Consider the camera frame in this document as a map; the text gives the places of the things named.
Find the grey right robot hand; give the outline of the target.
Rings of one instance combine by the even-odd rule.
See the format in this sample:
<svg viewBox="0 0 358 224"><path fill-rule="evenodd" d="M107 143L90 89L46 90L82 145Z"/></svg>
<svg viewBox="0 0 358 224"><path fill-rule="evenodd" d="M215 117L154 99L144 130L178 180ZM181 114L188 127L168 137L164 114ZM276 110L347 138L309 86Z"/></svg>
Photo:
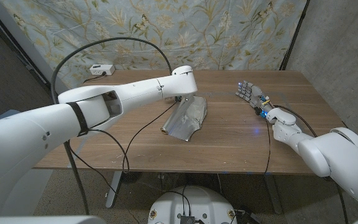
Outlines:
<svg viewBox="0 0 358 224"><path fill-rule="evenodd" d="M251 82L243 81L238 83L236 95L248 102L254 109L256 115L266 118L267 113L274 109L270 98L263 91Z"/></svg>

